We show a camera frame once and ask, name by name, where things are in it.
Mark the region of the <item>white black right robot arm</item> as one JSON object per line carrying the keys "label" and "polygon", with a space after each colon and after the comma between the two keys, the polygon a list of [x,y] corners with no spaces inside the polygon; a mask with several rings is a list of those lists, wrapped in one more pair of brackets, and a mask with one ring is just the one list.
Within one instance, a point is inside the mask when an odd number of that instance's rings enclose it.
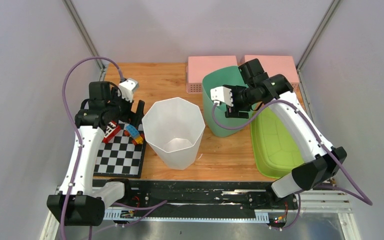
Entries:
{"label": "white black right robot arm", "polygon": [[225,84],[222,87],[225,117],[253,121],[257,115],[250,116],[252,105],[262,103],[283,123],[303,160],[301,165],[265,188],[262,203],[278,209],[286,198],[334,177],[347,152],[342,146],[335,147],[317,129],[283,74],[268,76],[257,58],[238,66],[238,71],[245,86]]}

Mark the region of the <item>white translucent bin liner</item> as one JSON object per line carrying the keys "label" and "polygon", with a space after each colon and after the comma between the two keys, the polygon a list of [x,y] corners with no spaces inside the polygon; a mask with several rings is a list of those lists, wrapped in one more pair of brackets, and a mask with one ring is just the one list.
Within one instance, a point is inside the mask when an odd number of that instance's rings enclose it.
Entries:
{"label": "white translucent bin liner", "polygon": [[198,105],[180,97],[156,101],[142,125],[147,143],[168,168],[185,170],[195,162],[206,127]]}

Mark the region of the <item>pink perforated plastic basket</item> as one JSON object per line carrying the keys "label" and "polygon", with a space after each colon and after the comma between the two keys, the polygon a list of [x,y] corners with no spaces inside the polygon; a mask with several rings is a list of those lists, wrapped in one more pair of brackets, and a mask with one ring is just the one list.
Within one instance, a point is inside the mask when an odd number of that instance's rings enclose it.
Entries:
{"label": "pink perforated plastic basket", "polygon": [[237,65],[234,55],[189,56],[186,63],[186,92],[188,94],[202,93],[203,78],[222,68]]}

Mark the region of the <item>large lime green tub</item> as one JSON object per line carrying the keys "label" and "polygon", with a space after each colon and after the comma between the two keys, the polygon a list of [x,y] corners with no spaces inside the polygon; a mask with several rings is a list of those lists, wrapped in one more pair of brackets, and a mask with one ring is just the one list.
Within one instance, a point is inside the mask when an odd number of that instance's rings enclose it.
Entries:
{"label": "large lime green tub", "polygon": [[250,134],[256,168],[263,176],[279,179],[304,163],[296,142],[270,108],[251,122]]}

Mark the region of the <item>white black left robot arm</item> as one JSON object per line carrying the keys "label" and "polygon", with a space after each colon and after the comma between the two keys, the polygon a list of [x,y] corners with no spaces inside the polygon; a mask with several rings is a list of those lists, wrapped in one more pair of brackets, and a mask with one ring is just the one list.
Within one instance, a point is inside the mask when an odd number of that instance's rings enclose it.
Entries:
{"label": "white black left robot arm", "polygon": [[124,122],[138,127],[144,117],[144,101],[132,111],[139,83],[128,78],[115,85],[109,81],[89,84],[89,97],[74,117],[75,141],[63,183],[58,193],[49,195],[46,205],[59,223],[65,226],[99,226],[107,208],[117,202],[129,206],[133,193],[126,180],[109,180],[93,191],[93,176],[98,151],[107,126]]}

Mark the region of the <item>mint green trash bin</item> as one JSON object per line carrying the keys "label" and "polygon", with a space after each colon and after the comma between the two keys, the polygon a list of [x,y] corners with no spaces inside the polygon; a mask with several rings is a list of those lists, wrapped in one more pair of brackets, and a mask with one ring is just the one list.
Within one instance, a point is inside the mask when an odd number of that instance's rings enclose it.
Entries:
{"label": "mint green trash bin", "polygon": [[226,117],[232,105],[228,90],[224,86],[247,87],[237,65],[227,66],[206,75],[202,80],[203,116],[212,133],[220,138],[235,134],[247,118]]}

